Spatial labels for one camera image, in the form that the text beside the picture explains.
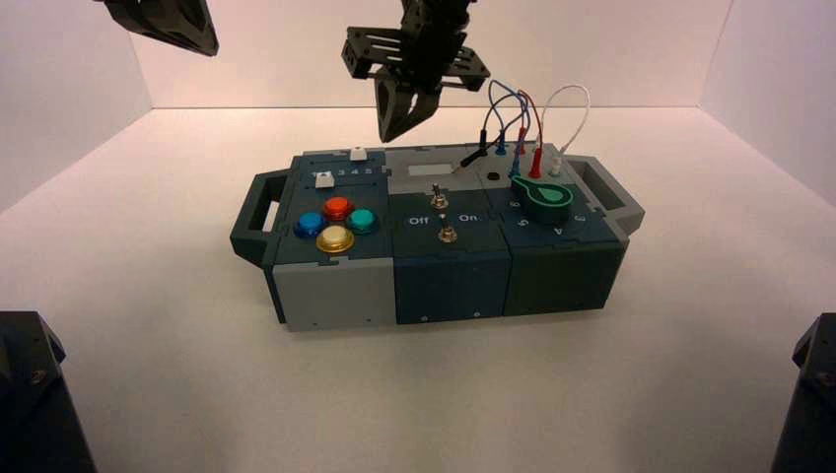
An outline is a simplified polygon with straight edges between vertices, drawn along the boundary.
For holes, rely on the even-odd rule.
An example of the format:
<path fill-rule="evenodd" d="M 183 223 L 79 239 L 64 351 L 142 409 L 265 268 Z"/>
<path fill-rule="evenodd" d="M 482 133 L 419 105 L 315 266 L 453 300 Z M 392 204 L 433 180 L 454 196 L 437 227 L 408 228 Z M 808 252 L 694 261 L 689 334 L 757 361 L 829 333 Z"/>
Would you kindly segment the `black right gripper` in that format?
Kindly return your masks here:
<path fill-rule="evenodd" d="M 464 45 L 470 1 L 402 1 L 400 5 L 398 28 L 349 27 L 341 51 L 352 78 L 376 78 L 383 143 L 432 117 L 439 107 L 440 88 L 477 92 L 490 77 L 475 50 Z"/>

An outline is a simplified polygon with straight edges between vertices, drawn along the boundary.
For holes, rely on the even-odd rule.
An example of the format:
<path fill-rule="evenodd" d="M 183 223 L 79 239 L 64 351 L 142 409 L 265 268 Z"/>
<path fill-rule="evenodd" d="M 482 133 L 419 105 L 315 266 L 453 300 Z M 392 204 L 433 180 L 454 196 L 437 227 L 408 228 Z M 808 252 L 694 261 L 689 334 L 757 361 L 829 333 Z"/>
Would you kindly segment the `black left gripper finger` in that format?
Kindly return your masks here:
<path fill-rule="evenodd" d="M 213 57 L 219 39 L 204 0 L 102 1 L 111 18 L 127 31 L 180 49 Z"/>

